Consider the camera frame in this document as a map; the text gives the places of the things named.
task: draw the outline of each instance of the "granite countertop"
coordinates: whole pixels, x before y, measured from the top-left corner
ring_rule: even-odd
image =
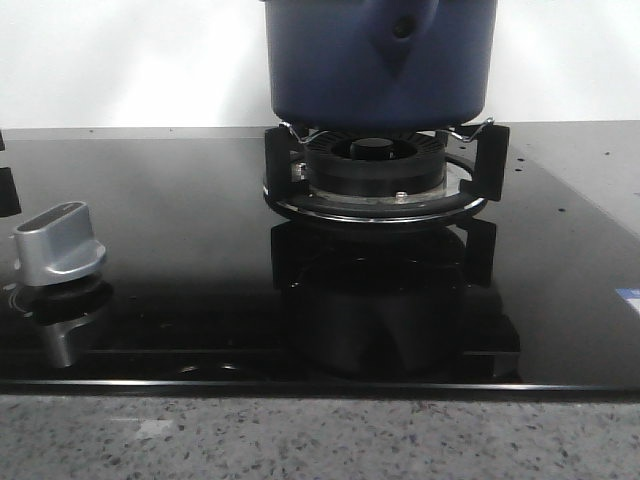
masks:
[[[0,478],[630,479],[633,404],[0,397]]]

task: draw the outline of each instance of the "gas burner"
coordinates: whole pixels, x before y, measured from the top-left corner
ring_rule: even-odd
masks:
[[[326,132],[306,145],[310,187],[345,197],[427,192],[445,178],[444,144],[419,133],[364,136]]]
[[[448,134],[477,141],[475,161],[445,151]],[[353,224],[453,223],[502,192],[509,129],[437,132],[318,132],[291,125],[265,132],[267,203],[291,219]]]

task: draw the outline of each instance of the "pot handle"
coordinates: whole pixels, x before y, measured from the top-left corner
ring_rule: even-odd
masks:
[[[385,56],[402,59],[429,30],[440,0],[366,0],[364,28]]]

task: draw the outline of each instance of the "stove knob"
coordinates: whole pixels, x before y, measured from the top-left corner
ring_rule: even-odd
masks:
[[[53,207],[13,231],[20,281],[34,287],[77,280],[96,272],[106,248],[94,238],[89,207],[69,202]]]

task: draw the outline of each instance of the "burner ring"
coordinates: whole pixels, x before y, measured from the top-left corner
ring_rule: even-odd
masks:
[[[466,172],[469,176],[473,173],[473,163],[467,159],[447,156],[446,162],[449,168]],[[352,225],[450,224],[461,217],[477,214],[487,204],[485,198],[461,191],[445,193],[445,196],[435,199],[395,203],[386,203],[386,200],[391,199],[380,199],[374,203],[346,203],[315,194],[296,194],[280,201],[273,201],[266,186],[264,196],[273,210],[290,219]]]
[[[313,187],[361,197],[430,190],[443,182],[446,168],[444,145],[420,133],[327,132],[306,145],[306,158]]]

